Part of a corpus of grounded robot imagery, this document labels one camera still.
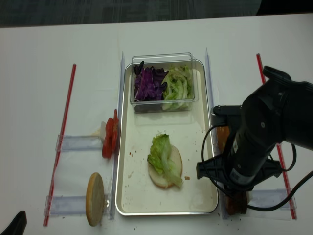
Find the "plastic container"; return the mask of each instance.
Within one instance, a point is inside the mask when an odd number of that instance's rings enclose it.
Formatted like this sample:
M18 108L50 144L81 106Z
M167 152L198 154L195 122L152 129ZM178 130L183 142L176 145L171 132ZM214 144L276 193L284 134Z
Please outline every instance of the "plastic container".
M195 59L191 53L134 56L132 66L140 65L142 61L144 61L144 68L153 66L156 69L163 68L165 71L169 70L170 67L188 66L192 84L189 95L190 98L188 99L136 101L134 94L136 75L132 68L130 103L133 106L135 113L183 111L192 109L193 102L198 100L199 97L197 90L197 73L194 72Z

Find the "sliced tomato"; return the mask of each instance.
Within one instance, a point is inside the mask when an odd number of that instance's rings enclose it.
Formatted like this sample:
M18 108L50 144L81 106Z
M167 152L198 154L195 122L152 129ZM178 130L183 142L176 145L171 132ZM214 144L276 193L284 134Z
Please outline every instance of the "sliced tomato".
M106 135L103 141L103 146L102 146L103 158L111 158L111 154L112 154L111 145L112 145L112 137L109 137Z
M113 118L109 118L106 124L106 136L111 137L113 134Z
M113 120L113 135L112 135L112 152L116 148L116 141L118 136L118 118L117 118L117 110L114 110L114 120Z

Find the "lettuce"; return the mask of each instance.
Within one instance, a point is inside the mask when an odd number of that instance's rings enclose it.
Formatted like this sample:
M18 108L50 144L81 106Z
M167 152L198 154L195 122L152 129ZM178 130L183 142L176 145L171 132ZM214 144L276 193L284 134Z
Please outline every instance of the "lettuce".
M171 67L163 82L167 88L163 92L164 100L190 99L192 98L192 81L188 66ZM188 105L185 102L167 103L163 109L177 109Z
M177 175L176 165L170 159L171 144L167 134L153 137L148 162L154 167L157 173L165 174L167 181L172 182L177 187L181 187L182 180Z

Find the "red straw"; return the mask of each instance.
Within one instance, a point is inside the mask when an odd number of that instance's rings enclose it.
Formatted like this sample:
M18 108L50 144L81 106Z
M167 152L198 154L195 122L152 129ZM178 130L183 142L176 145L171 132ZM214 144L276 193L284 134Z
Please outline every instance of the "red straw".
M262 83L264 84L266 82L266 80L265 80L265 77L263 75L263 65L262 65L260 54L256 54L256 58L258 60L261 80L262 80ZM282 151L282 148L281 148L280 144L277 144L276 148L277 148L277 152L278 152L280 165L282 166L283 169L286 169L285 161L284 161L284 157L283 157L283 151ZM289 190L290 189L290 184L289 184L289 179L288 179L287 172L283 172L283 177L284 177L285 188L287 190L287 193L289 194L290 193L290 190ZM297 214L295 212L295 206L294 206L294 203L293 203L293 199L289 200L289 205L290 205L290 212L291 212L292 219L297 219Z
M69 87L68 87L68 93L67 93L67 102L65 104L65 109L64 109L64 114L63 114L63 121L62 121L62 126L61 126L61 131L60 131L60 143L62 143L62 138L64 135L64 131L65 131L65 125L67 123L67 114L68 114L68 108L69 108L69 102L70 102L70 97L72 94L72 89L73 89L73 84L74 84L74 77L75 77L75 72L76 72L76 64L73 64L73 68L72 68L72 75L70 77L70 82L69 82ZM60 158L60 151L58 151L55 155L55 161L54 161L54 167L53 167L53 172L52 172L52 179L51 179L51 184L50 184L50 191L49 191L49 197L51 198L53 195L53 189L54 189L54 173L55 173L55 169L57 168L58 165L58 161ZM50 206L51 206L51 200L49 200L49 205L48 205L48 210L47 210L47 214L49 214L50 212ZM48 220L49 220L49 215L45 216L44 219L44 227L48 226Z

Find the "metal tray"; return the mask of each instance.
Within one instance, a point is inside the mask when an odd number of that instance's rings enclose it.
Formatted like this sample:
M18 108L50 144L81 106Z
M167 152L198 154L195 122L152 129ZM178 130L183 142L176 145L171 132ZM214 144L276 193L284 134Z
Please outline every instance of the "metal tray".
M130 104L132 66L125 69L121 120L121 146L117 169L116 208L122 215L183 215L213 212L218 204L217 189L209 179L197 179L196 164L201 145L210 127L204 65L196 60L198 101L191 111L135 114ZM160 189L149 177L147 155L158 133L170 136L180 151L183 171L181 189ZM207 139L206 158L213 156Z

